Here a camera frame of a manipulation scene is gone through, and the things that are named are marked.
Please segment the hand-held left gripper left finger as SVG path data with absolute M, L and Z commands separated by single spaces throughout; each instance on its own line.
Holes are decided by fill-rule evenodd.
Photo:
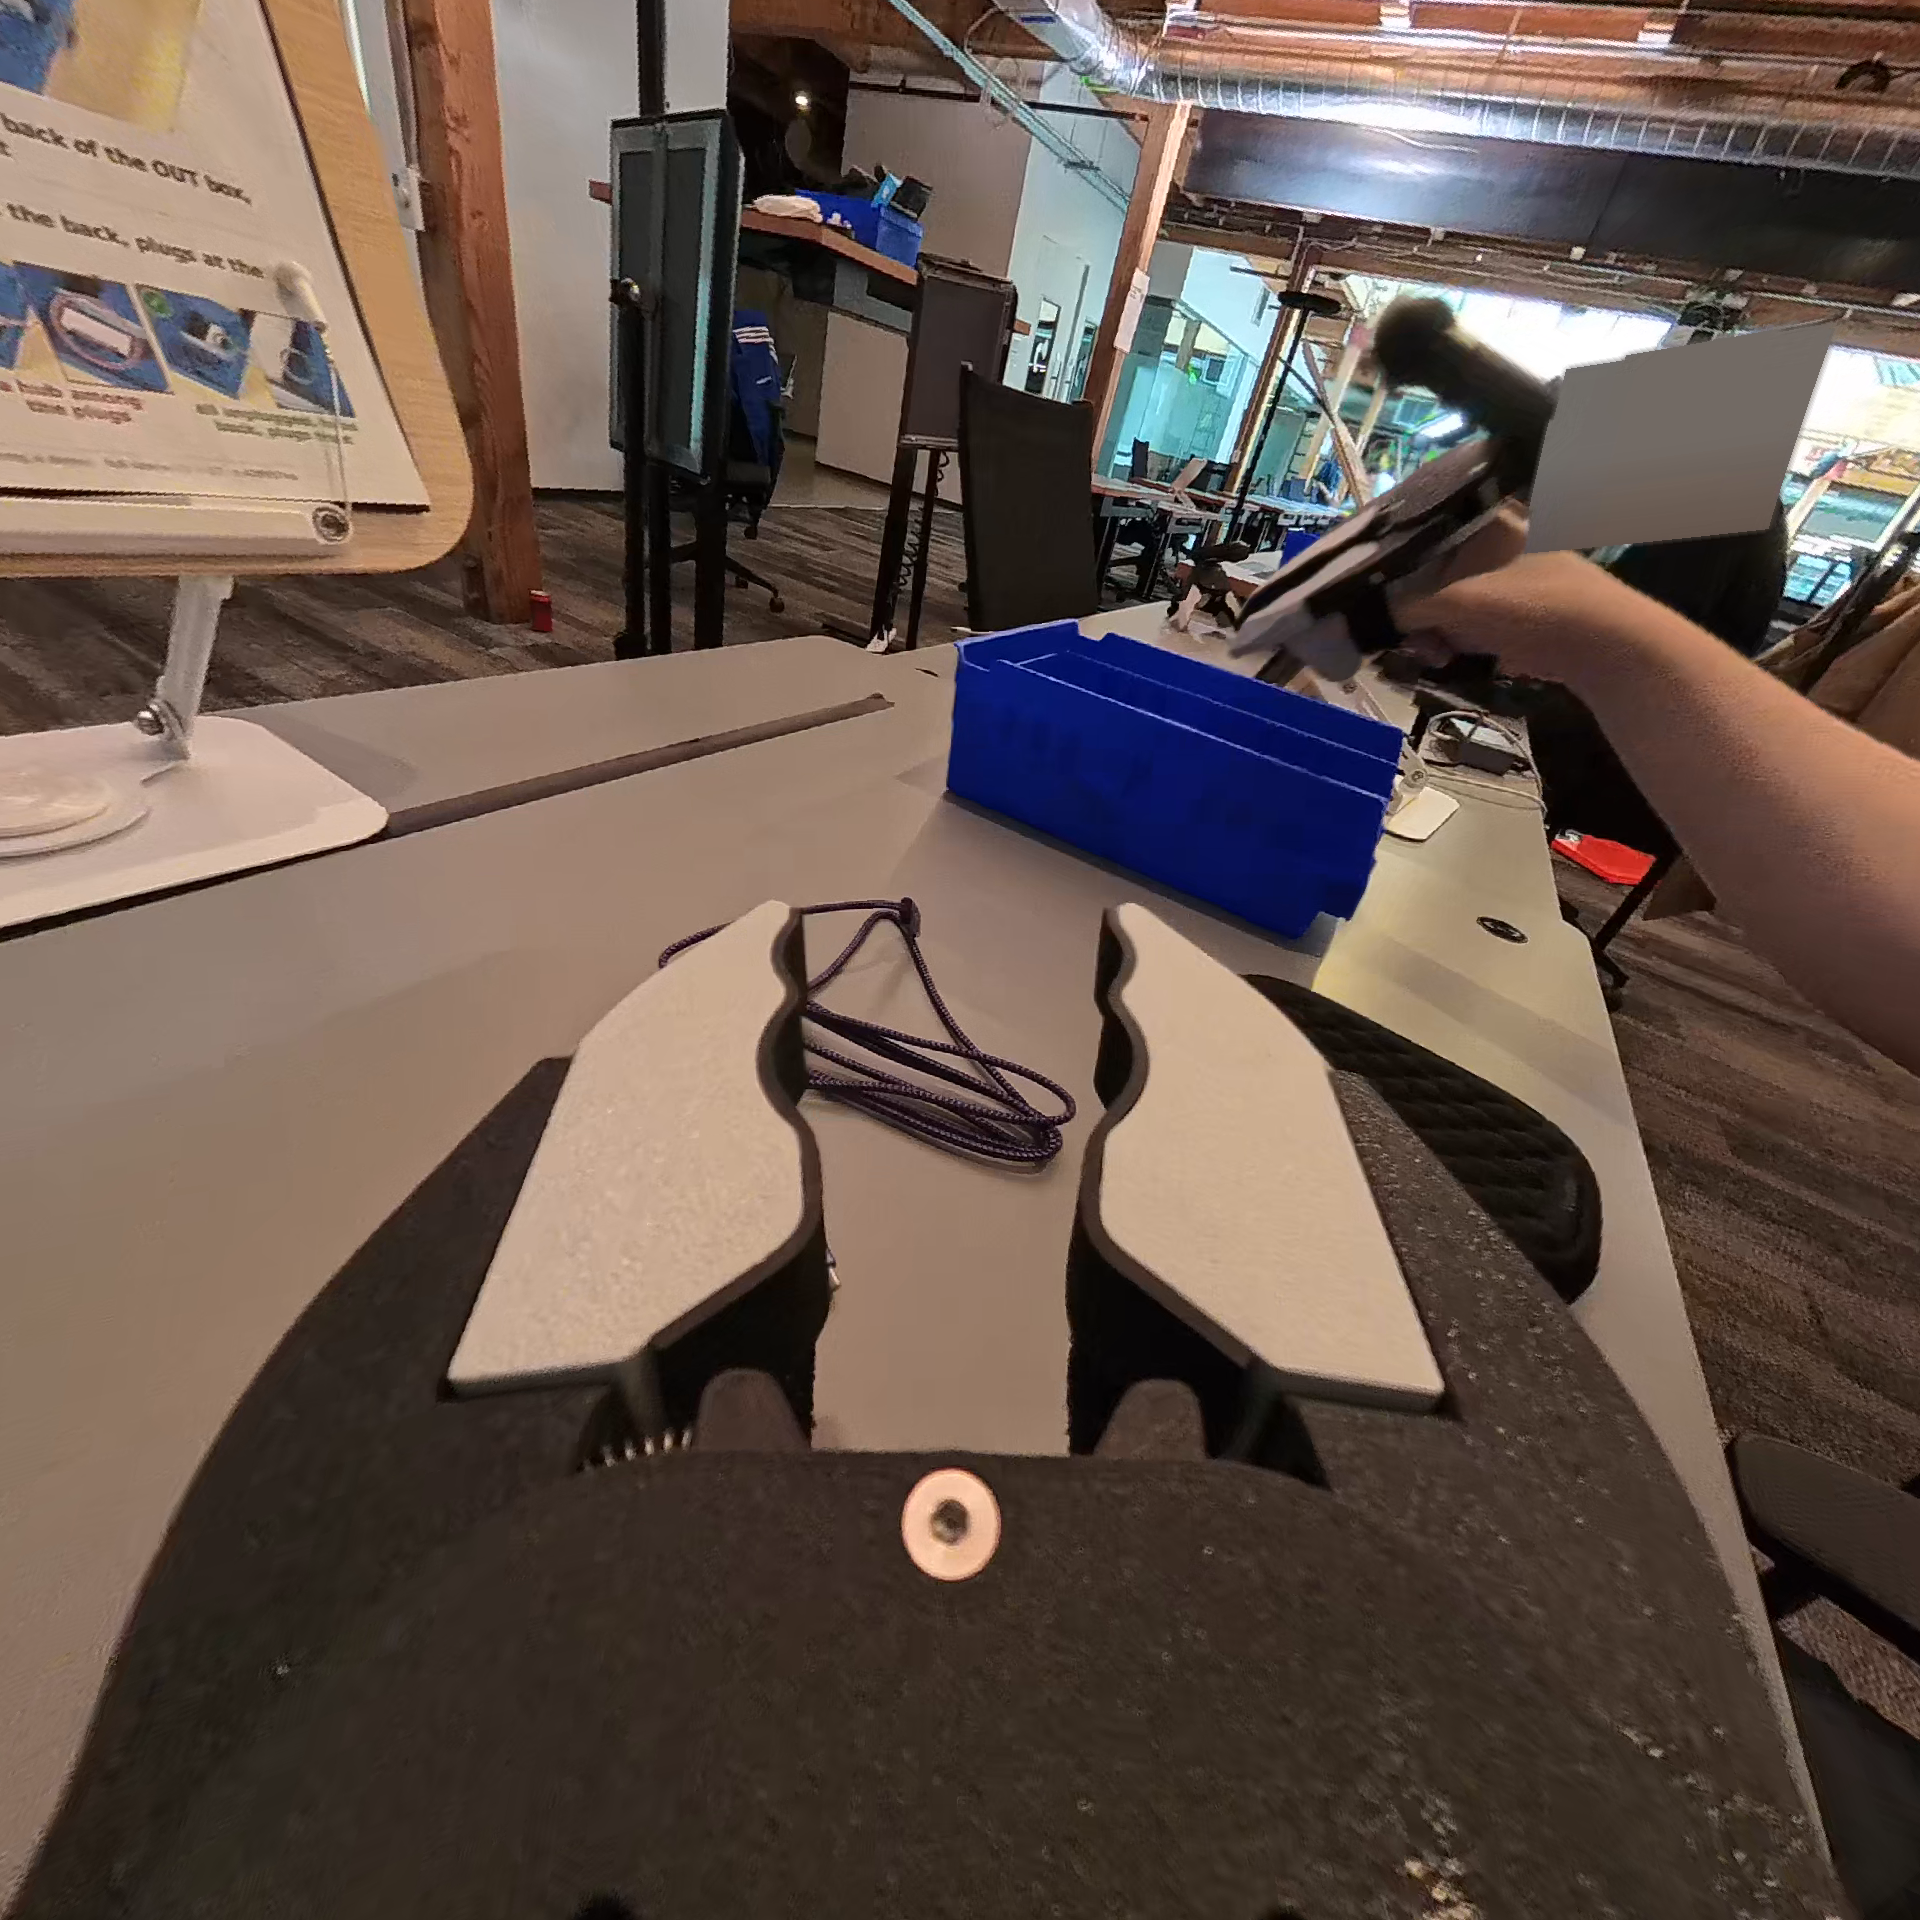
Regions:
M 814 1396 L 830 1312 L 801 1113 L 797 908 L 670 957 L 579 1042 L 449 1363 L 458 1395 L 617 1386 L 693 1403 L 728 1370 Z

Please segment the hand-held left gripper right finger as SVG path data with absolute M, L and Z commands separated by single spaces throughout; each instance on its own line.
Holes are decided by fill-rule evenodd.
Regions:
M 1077 1224 L 1118 1281 L 1310 1400 L 1448 1392 L 1324 1053 L 1140 902 L 1107 910 Z

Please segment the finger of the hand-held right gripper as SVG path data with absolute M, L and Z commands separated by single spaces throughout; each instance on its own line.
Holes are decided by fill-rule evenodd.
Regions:
M 1409 641 L 1395 588 L 1429 558 L 1429 507 L 1390 492 L 1330 525 L 1243 604 L 1225 638 L 1237 660 L 1364 660 Z

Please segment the blue plastic bin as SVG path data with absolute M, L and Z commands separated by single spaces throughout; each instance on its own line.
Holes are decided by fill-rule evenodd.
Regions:
M 1403 732 L 1074 622 L 955 648 L 946 787 L 1285 939 L 1374 876 Z

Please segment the person's right forearm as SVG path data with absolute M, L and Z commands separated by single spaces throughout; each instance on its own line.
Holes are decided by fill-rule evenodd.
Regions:
M 1513 561 L 1474 590 L 1476 636 L 1594 712 L 1753 948 L 1913 1073 L 1916 761 L 1586 561 Z

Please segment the grey desk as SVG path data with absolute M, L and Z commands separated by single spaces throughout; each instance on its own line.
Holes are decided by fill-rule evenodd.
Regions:
M 1758 1580 L 1610 1016 L 1533 805 L 1388 838 L 1296 944 L 946 797 L 953 652 L 827 638 L 267 709 L 390 812 L 882 692 L 892 712 L 4 942 L 4 1893 L 204 1453 L 317 1290 L 541 1058 L 683 933 L 912 896 L 993 1051 L 1091 1101 L 1108 905 L 1296 978 L 1556 1123 L 1601 1178 L 1577 1315 Z M 1528 944 L 1480 931 L 1513 921 Z

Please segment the person's right hand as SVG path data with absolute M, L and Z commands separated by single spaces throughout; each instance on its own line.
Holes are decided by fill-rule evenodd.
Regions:
M 1516 611 L 1521 558 L 1467 561 L 1448 570 L 1405 578 L 1388 593 L 1388 609 L 1397 622 L 1402 648 L 1429 666 L 1466 660 L 1497 664 L 1518 669 L 1528 641 L 1513 638 L 1523 613 Z

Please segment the black power adapter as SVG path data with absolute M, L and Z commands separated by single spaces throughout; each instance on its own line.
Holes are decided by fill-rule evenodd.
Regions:
M 1494 779 L 1533 777 L 1524 732 L 1472 709 L 1442 709 L 1426 717 L 1420 755 L 1430 765 L 1448 765 Z

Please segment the black wrist rest pad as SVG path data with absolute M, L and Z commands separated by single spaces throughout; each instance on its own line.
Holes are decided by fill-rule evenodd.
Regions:
M 1577 1142 L 1528 1101 L 1395 1028 L 1296 984 L 1246 984 L 1293 1021 L 1325 1062 L 1380 1094 L 1459 1187 L 1577 1305 L 1601 1268 L 1602 1195 Z

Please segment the black easel board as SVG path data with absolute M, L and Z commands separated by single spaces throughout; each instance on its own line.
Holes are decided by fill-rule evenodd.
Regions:
M 1009 280 L 963 261 L 922 259 L 872 598 L 872 653 L 898 653 L 920 644 L 933 521 L 946 466 L 958 450 L 963 372 L 998 378 L 1014 321 L 1017 289 Z

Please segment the white stand with wooden board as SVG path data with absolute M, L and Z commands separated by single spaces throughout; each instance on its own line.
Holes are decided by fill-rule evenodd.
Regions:
M 378 800 L 275 732 L 201 715 L 238 578 L 414 570 L 454 546 L 473 505 L 465 433 L 342 9 L 266 9 L 354 312 L 428 502 L 403 513 L 330 496 L 27 493 L 2 480 L 6 578 L 115 574 L 174 588 L 160 673 L 130 720 L 4 739 L 4 931 L 353 848 L 388 822 Z

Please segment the office chair with blue jacket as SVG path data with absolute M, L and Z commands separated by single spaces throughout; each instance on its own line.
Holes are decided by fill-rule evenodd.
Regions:
M 776 333 L 756 309 L 738 306 L 728 362 L 728 513 L 756 539 L 784 466 L 784 372 Z

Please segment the black display stand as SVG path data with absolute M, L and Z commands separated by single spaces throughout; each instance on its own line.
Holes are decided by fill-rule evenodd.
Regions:
M 674 648 L 690 566 L 693 644 L 728 636 L 729 584 L 779 590 L 729 554 L 729 329 L 742 157 L 728 107 L 732 4 L 641 2 L 637 109 L 608 131 L 611 441 L 621 468 L 625 622 L 616 658 Z

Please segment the printed instruction sheet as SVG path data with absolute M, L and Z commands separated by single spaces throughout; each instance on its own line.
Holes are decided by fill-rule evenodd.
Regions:
M 426 507 L 266 4 L 2 4 L 2 480 Z

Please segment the wooden post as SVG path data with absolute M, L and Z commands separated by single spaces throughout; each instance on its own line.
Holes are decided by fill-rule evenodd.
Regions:
M 465 593 L 475 618 L 532 620 L 544 584 L 521 387 L 491 2 L 403 2 L 422 188 L 422 296 L 472 464 Z

